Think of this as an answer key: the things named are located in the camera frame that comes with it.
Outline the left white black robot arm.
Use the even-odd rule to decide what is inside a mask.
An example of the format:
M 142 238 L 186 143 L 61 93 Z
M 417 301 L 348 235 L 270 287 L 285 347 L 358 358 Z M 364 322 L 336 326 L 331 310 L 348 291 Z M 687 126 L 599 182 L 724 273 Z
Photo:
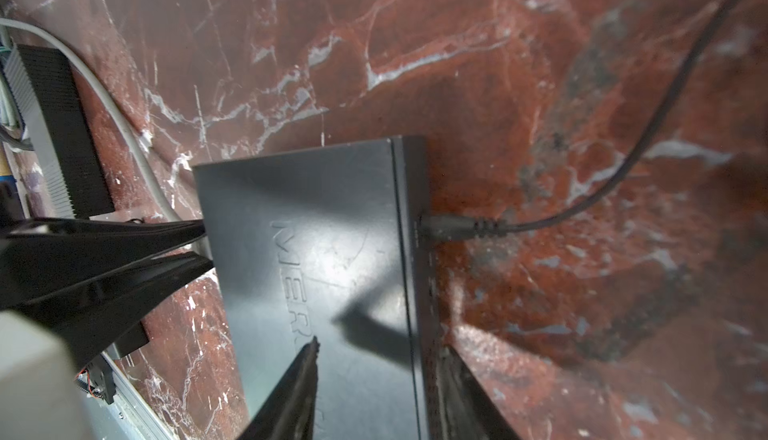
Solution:
M 200 220 L 39 218 L 1 228 L 1 436 L 90 439 L 89 367 L 169 296 L 212 269 L 183 247 Z

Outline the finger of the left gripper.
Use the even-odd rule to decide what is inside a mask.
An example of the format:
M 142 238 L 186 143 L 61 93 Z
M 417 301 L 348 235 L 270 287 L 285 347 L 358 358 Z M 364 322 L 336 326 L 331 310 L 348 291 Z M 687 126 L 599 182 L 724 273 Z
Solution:
M 1 308 L 90 284 L 205 236 L 200 220 L 28 219 L 1 229 Z
M 56 334 L 77 371 L 177 290 L 213 268 L 194 252 L 147 260 L 113 276 L 21 305 L 17 312 Z

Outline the dark grey box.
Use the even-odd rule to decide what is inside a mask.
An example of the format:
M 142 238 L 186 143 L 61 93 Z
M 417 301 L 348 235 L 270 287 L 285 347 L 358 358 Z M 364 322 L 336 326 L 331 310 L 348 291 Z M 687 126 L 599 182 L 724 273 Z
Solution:
M 438 439 L 426 143 L 392 137 L 196 166 L 250 414 L 319 343 L 318 439 Z

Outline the black network switch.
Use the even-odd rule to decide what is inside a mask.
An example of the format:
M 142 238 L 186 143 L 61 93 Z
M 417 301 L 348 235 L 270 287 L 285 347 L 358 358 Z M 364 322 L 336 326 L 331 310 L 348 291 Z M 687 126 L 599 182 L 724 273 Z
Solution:
M 115 211 L 70 63 L 52 48 L 19 45 L 3 67 L 59 218 Z

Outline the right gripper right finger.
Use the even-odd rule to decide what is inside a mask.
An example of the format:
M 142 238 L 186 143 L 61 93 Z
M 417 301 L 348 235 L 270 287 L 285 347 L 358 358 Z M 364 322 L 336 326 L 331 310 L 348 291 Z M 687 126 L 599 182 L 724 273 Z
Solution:
M 452 346 L 440 354 L 440 396 L 445 439 L 521 439 Z

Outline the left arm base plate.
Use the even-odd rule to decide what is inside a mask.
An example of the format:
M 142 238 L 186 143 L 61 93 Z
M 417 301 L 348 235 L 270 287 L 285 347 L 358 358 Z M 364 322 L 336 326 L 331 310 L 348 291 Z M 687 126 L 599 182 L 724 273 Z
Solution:
M 107 405 L 114 403 L 117 389 L 113 369 L 102 354 L 96 356 L 76 375 L 74 383 L 90 397 Z

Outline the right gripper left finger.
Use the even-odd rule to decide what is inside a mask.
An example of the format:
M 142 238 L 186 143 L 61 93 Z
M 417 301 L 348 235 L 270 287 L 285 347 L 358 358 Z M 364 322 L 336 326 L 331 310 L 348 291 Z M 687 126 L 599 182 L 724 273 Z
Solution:
M 318 388 L 316 337 L 304 345 L 238 440 L 312 440 Z

